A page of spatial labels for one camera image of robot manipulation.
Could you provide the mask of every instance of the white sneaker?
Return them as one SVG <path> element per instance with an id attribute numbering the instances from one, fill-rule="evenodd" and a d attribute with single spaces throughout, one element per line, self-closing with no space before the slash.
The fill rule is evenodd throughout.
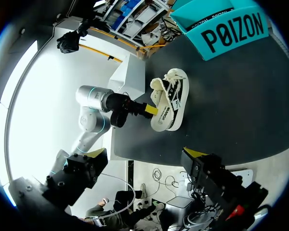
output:
<path id="1" fill-rule="evenodd" d="M 145 199 L 145 198 L 147 198 L 147 196 L 146 196 L 146 187 L 145 187 L 145 184 L 144 184 L 144 183 L 142 183 L 142 184 L 140 185 L 140 191 L 143 192 L 143 193 L 141 194 L 140 199 Z"/>
<path id="2" fill-rule="evenodd" d="M 151 119 L 151 127 L 155 131 L 176 131 L 182 124 L 189 92 L 187 74 L 173 68 L 164 79 L 154 78 L 150 87 L 153 89 L 151 99 L 158 109 L 158 114 Z"/>

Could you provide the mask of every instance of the box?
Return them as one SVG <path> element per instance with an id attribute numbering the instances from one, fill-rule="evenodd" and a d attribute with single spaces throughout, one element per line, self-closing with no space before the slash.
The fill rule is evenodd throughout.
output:
<path id="1" fill-rule="evenodd" d="M 266 16 L 252 0 L 193 0 L 170 16 L 205 61 L 269 36 Z"/>
<path id="2" fill-rule="evenodd" d="M 156 13 L 157 12 L 152 7 L 147 6 L 136 19 L 140 22 L 147 23 L 156 15 Z"/>
<path id="3" fill-rule="evenodd" d="M 130 37 L 133 37 L 134 35 L 137 34 L 137 32 L 141 29 L 142 24 L 139 22 L 132 22 L 132 24 L 130 26 L 128 26 L 124 31 L 123 34 L 124 35 L 128 35 Z"/>

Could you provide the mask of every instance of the desk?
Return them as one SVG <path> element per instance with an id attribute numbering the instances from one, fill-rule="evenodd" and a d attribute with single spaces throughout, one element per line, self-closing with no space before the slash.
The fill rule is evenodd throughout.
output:
<path id="1" fill-rule="evenodd" d="M 269 36 L 209 61 L 179 36 L 146 62 L 150 81 L 171 68 L 189 77 L 184 120 L 175 132 L 155 132 L 142 116 L 128 116 L 114 129 L 115 155 L 163 165 L 180 165 L 181 150 L 219 155 L 226 165 L 266 158 L 289 148 L 289 60 Z"/>

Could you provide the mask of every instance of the yellow rail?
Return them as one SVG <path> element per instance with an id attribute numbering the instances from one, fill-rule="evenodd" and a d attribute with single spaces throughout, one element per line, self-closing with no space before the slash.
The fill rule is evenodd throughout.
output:
<path id="1" fill-rule="evenodd" d="M 82 44 L 79 44 L 79 46 L 80 46 L 80 47 L 83 47 L 83 48 L 86 48 L 86 49 L 88 49 L 88 50 L 94 51 L 94 52 L 96 52 L 96 53 L 102 54 L 102 55 L 104 55 L 104 56 L 107 56 L 108 58 L 112 58 L 112 57 L 113 57 L 113 56 L 111 56 L 111 55 L 109 55 L 109 54 L 106 54 L 106 53 L 104 53 L 104 52 L 98 51 L 98 50 L 96 50 L 96 49 L 94 49 L 94 48 L 91 48 L 91 47 L 87 47 L 87 46 L 82 45 Z M 117 58 L 115 58 L 115 57 L 113 57 L 112 59 L 115 60 L 115 61 L 117 61 L 117 62 L 119 62 L 119 63 L 122 62 L 122 60 L 117 59 Z"/>

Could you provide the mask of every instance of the sneaker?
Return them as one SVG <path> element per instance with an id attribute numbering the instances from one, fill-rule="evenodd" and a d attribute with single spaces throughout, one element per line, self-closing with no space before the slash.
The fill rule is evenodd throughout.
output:
<path id="1" fill-rule="evenodd" d="M 151 119 L 151 127 L 155 131 L 176 131 L 182 124 L 189 92 L 186 73 L 171 69 L 164 79 L 154 78 L 150 87 L 153 89 L 151 99 L 158 109 L 158 114 Z"/>
<path id="2" fill-rule="evenodd" d="M 141 184 L 140 185 L 140 191 L 142 191 L 143 193 L 141 194 L 141 197 L 140 199 L 145 199 L 146 198 L 146 187 L 145 187 L 145 184 Z"/>

